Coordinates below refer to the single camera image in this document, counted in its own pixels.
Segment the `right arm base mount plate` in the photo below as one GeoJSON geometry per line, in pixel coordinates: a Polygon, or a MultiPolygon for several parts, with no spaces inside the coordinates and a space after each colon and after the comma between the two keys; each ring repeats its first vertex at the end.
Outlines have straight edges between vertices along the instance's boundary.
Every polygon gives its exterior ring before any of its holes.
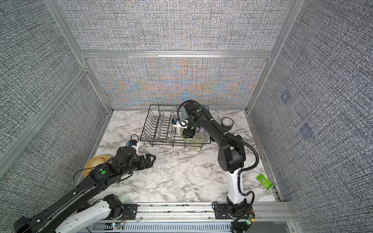
{"type": "Polygon", "coordinates": [[[215,213],[215,219],[217,220],[227,220],[227,219],[234,219],[228,211],[227,204],[226,203],[215,203],[212,205],[214,213],[215,213]]]}

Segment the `lilac plastic cup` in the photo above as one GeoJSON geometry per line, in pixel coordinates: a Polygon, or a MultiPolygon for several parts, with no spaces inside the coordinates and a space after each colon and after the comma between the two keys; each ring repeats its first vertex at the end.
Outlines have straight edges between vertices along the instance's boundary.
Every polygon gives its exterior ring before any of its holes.
{"type": "Polygon", "coordinates": [[[197,127],[196,128],[196,133],[198,133],[198,134],[204,134],[205,133],[205,129],[202,128],[202,127],[197,127]]]}

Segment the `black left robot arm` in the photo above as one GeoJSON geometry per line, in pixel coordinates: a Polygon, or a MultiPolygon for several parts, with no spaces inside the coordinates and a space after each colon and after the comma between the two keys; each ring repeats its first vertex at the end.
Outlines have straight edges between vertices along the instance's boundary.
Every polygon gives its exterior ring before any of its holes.
{"type": "Polygon", "coordinates": [[[101,219],[117,220],[124,215],[119,198],[110,194],[92,207],[77,210],[87,201],[115,183],[130,178],[135,171],[153,166],[156,156],[139,156],[135,147],[124,146],[106,162],[92,168],[88,175],[60,200],[33,217],[21,217],[14,223],[16,233],[76,233],[101,219]]]}

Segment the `teal frosted cup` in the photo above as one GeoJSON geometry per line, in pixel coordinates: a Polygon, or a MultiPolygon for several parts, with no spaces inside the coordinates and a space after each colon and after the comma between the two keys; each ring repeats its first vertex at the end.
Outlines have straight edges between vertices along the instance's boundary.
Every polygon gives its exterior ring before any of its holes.
{"type": "Polygon", "coordinates": [[[181,110],[181,119],[186,120],[187,118],[188,118],[188,114],[187,114],[186,110],[183,108],[181,110]]]}

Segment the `pale yellow-green frosted cup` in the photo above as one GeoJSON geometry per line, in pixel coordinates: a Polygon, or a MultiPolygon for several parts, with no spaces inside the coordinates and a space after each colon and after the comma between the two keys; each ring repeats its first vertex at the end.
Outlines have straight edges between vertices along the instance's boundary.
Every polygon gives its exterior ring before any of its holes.
{"type": "Polygon", "coordinates": [[[195,132],[195,135],[192,139],[192,146],[202,148],[205,140],[205,132],[199,131],[195,132]]]}

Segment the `black wire dish rack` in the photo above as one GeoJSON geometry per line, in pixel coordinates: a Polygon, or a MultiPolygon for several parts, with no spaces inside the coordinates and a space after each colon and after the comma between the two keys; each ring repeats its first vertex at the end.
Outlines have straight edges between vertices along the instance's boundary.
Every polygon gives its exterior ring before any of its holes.
{"type": "MultiPolygon", "coordinates": [[[[148,109],[140,140],[151,146],[194,147],[192,141],[184,141],[180,129],[172,126],[171,120],[177,119],[176,105],[152,104],[148,109]]],[[[205,131],[204,145],[211,143],[210,135],[205,131]]]]}

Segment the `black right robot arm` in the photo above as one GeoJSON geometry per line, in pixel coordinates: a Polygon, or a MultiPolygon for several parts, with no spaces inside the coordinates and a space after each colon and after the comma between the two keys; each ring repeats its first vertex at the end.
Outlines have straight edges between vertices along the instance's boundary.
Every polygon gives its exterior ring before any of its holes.
{"type": "Polygon", "coordinates": [[[218,163],[227,175],[228,212],[232,217],[237,218],[244,213],[249,204],[247,198],[242,195],[242,180],[239,177],[239,171],[244,167],[246,160],[242,137],[227,132],[210,112],[196,101],[185,101],[182,105],[188,115],[187,126],[203,128],[219,147],[218,163]]]}

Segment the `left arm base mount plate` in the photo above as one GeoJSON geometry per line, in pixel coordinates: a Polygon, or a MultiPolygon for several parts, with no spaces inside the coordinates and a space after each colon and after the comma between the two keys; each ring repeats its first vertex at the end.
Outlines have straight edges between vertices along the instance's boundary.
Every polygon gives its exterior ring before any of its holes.
{"type": "Polygon", "coordinates": [[[104,218],[104,220],[135,220],[138,212],[138,207],[138,204],[123,204],[121,208],[115,207],[114,210],[109,209],[109,216],[104,218]]]}

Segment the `short green cup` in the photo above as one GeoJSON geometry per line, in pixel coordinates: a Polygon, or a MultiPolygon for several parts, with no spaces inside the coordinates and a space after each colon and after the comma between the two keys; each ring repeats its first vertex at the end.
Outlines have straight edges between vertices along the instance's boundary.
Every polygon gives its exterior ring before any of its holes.
{"type": "Polygon", "coordinates": [[[195,130],[181,128],[180,136],[184,141],[192,141],[193,137],[195,136],[195,130]]]}

